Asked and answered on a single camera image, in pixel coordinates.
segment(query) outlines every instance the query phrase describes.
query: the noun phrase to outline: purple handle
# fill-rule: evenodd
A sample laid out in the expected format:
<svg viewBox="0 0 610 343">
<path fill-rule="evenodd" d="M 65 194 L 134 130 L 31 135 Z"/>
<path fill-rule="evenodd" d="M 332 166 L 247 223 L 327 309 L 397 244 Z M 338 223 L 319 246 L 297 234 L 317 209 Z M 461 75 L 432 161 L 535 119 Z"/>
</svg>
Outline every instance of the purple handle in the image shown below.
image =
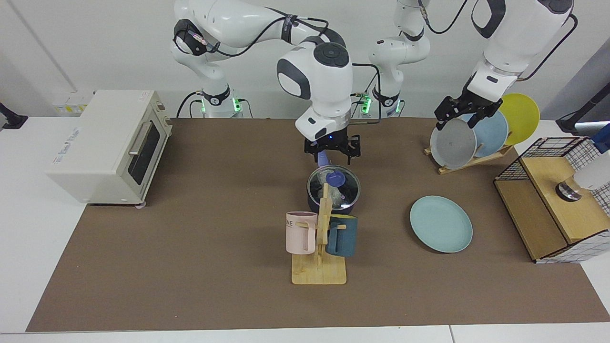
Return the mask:
<svg viewBox="0 0 610 343">
<path fill-rule="evenodd" d="M 329 165 L 331 161 L 328 160 L 328 156 L 326 152 L 322 150 L 318 153 L 318 167 L 324 167 L 325 165 Z"/>
</svg>

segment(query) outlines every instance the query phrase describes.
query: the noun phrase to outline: yellow plate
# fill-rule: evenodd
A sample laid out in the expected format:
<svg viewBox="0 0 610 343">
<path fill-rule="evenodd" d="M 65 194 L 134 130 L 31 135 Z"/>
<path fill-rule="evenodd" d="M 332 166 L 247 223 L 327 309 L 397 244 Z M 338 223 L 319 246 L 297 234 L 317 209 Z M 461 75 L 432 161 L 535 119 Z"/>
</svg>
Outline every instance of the yellow plate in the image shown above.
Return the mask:
<svg viewBox="0 0 610 343">
<path fill-rule="evenodd" d="M 500 112 L 508 122 L 507 145 L 515 145 L 528 139 L 538 127 L 540 110 L 534 100 L 525 94 L 512 93 L 502 97 Z"/>
</svg>

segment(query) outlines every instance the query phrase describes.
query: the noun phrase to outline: white bottle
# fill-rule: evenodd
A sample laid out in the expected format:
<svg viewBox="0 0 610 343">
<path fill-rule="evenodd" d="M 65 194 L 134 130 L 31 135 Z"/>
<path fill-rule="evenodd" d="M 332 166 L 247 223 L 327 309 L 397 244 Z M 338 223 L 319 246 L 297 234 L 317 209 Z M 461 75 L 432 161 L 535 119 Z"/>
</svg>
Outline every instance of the white bottle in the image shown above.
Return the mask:
<svg viewBox="0 0 610 343">
<path fill-rule="evenodd" d="M 601 188 L 608 182 L 610 182 L 610 150 L 559 183 L 555 189 L 563 200 L 576 201 L 587 192 Z"/>
</svg>

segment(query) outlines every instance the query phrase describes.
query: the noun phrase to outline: oven handle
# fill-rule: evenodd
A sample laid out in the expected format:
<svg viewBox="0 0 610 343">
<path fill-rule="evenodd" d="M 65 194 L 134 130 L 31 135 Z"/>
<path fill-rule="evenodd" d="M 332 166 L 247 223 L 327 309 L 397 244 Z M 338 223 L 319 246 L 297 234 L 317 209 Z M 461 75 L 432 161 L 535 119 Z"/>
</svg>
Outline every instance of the oven handle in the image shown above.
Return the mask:
<svg viewBox="0 0 610 343">
<path fill-rule="evenodd" d="M 138 156 L 142 152 L 142 148 L 144 147 L 146 138 L 148 138 L 149 132 L 151 132 L 152 126 L 153 124 L 151 121 L 142 123 L 138 135 L 135 137 L 134 144 L 132 144 L 129 149 L 129 155 Z"/>
</svg>

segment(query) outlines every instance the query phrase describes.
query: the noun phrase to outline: mug handle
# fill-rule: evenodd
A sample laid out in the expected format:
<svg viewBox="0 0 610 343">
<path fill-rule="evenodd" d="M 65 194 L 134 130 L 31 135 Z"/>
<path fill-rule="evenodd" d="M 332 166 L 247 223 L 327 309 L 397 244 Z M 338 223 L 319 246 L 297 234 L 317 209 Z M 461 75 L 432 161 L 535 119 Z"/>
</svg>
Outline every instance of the mug handle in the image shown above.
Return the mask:
<svg viewBox="0 0 610 343">
<path fill-rule="evenodd" d="M 303 243 L 303 250 L 305 250 L 306 253 L 313 253 L 315 251 L 315 224 L 309 222 L 297 222 L 296 224 L 302 228 L 307 228 L 307 239 Z M 314 241 L 313 250 L 309 251 L 309 241 L 312 239 Z"/>
<path fill-rule="evenodd" d="M 338 227 L 331 226 L 328 228 L 328 244 L 327 248 L 329 253 L 336 254 L 337 253 L 337 230 Z"/>
</svg>

